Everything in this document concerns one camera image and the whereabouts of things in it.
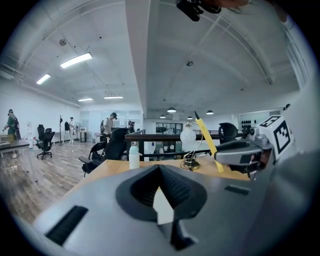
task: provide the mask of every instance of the person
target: person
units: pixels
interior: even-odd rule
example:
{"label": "person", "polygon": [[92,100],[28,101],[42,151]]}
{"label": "person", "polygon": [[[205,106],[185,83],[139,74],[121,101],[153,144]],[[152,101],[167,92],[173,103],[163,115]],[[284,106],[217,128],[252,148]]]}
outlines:
{"label": "person", "polygon": [[[17,136],[16,136],[16,126],[15,126],[15,120],[16,120],[16,116],[14,114],[14,111],[12,109],[9,110],[8,113],[8,122],[6,123],[6,126],[4,127],[4,130],[6,130],[7,128],[9,128],[8,130],[8,138],[9,138],[9,142],[12,143],[14,141],[17,140]],[[13,151],[13,158],[17,158],[17,151]]]}
{"label": "person", "polygon": [[134,133],[135,132],[135,125],[129,121],[129,133]]}
{"label": "person", "polygon": [[70,127],[70,130],[69,130],[70,141],[69,141],[69,143],[71,145],[73,145],[73,143],[74,143],[74,130],[75,130],[75,122],[74,122],[73,117],[70,117],[69,127]]}
{"label": "person", "polygon": [[103,141],[107,142],[107,138],[110,138],[111,128],[114,125],[114,119],[117,119],[117,114],[113,112],[109,118],[103,121]]}

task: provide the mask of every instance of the man in white shirt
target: man in white shirt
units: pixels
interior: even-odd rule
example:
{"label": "man in white shirt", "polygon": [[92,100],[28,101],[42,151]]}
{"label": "man in white shirt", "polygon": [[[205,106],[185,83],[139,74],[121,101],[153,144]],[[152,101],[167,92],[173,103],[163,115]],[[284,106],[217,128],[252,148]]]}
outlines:
{"label": "man in white shirt", "polygon": [[74,122],[74,118],[70,117],[70,122],[69,122],[69,136],[70,136],[70,141],[69,143],[72,145],[74,143],[74,129],[75,129],[75,122]]}
{"label": "man in white shirt", "polygon": [[114,126],[114,119],[117,119],[117,114],[113,112],[109,118],[103,121],[103,141],[106,142],[110,138],[111,128]]}

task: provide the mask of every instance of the backpack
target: backpack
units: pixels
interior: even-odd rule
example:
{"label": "backpack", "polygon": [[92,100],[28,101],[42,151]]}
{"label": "backpack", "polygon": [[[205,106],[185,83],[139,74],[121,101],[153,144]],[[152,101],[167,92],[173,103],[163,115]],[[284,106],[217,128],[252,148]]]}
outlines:
{"label": "backpack", "polygon": [[100,124],[100,133],[104,133],[104,131],[105,131],[105,128],[104,128],[104,121],[105,120],[102,120],[102,122],[101,122],[101,124]]}
{"label": "backpack", "polygon": [[68,123],[68,122],[65,122],[65,123],[64,123],[64,130],[65,130],[65,131],[69,131],[69,130],[70,130],[70,126],[69,126],[69,123]]}
{"label": "backpack", "polygon": [[18,121],[18,118],[14,118],[14,129],[16,130],[16,131],[19,131],[19,121]]}

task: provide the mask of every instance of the table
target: table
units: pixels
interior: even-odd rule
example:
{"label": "table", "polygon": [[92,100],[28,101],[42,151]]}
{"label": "table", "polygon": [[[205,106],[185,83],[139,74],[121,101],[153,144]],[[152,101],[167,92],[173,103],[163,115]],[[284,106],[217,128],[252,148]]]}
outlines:
{"label": "table", "polygon": [[[61,131],[61,142],[65,143],[65,134],[63,133],[65,130]],[[60,131],[52,131],[54,132],[54,136],[53,136],[53,145],[55,145],[55,136],[58,135],[58,139],[59,139],[59,143],[60,143]]]}
{"label": "table", "polygon": [[10,144],[1,145],[0,144],[0,153],[1,157],[3,158],[3,153],[12,152],[15,150],[26,150],[29,149],[29,142],[24,139],[15,140],[14,142]]}
{"label": "table", "polygon": [[80,133],[80,142],[87,142],[87,133],[89,133],[89,131],[79,131]]}
{"label": "table", "polygon": [[[229,167],[223,166],[224,172],[218,172],[217,165],[213,156],[202,156],[196,158],[197,162],[200,164],[200,168],[194,170],[195,173],[235,179],[242,181],[250,181],[247,174],[242,174],[238,171],[232,171]],[[140,167],[153,166],[153,165],[170,165],[174,167],[179,167],[182,159],[178,160],[163,160],[163,161],[140,161]],[[103,177],[116,175],[122,172],[130,171],[129,161],[119,161],[119,160],[105,160],[96,169],[94,169],[90,174],[87,174],[84,179],[82,179],[77,185],[75,185],[67,194],[71,191],[78,189],[86,183],[101,179]]]}
{"label": "table", "polygon": [[0,142],[2,142],[2,139],[7,138],[5,141],[7,141],[8,138],[8,134],[0,134]]}

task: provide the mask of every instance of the plastic bottle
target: plastic bottle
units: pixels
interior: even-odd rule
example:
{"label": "plastic bottle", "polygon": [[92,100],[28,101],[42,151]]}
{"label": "plastic bottle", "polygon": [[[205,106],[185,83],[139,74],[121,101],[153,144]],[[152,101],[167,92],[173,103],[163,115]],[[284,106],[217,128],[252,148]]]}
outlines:
{"label": "plastic bottle", "polygon": [[129,166],[130,169],[140,168],[140,156],[139,149],[137,146],[131,146],[129,151]]}

